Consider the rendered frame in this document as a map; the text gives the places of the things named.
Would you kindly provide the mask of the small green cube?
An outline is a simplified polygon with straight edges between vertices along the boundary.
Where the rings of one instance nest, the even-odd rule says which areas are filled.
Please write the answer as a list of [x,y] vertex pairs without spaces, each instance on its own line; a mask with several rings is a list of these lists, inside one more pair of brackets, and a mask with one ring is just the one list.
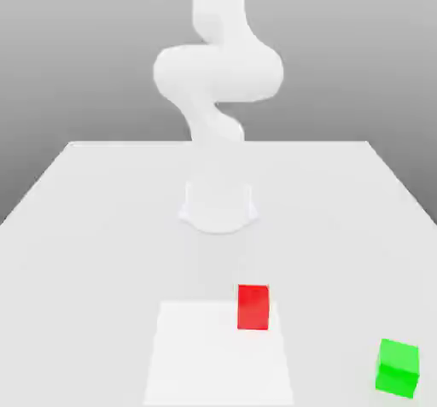
[[414,398],[419,377],[419,348],[396,340],[381,339],[376,360],[376,390]]

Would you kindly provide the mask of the small red cube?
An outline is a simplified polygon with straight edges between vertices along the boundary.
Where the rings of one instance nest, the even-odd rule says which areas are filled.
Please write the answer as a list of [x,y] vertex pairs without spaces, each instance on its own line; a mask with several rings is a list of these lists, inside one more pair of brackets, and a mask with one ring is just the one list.
[[270,316],[268,285],[238,285],[237,328],[267,330]]

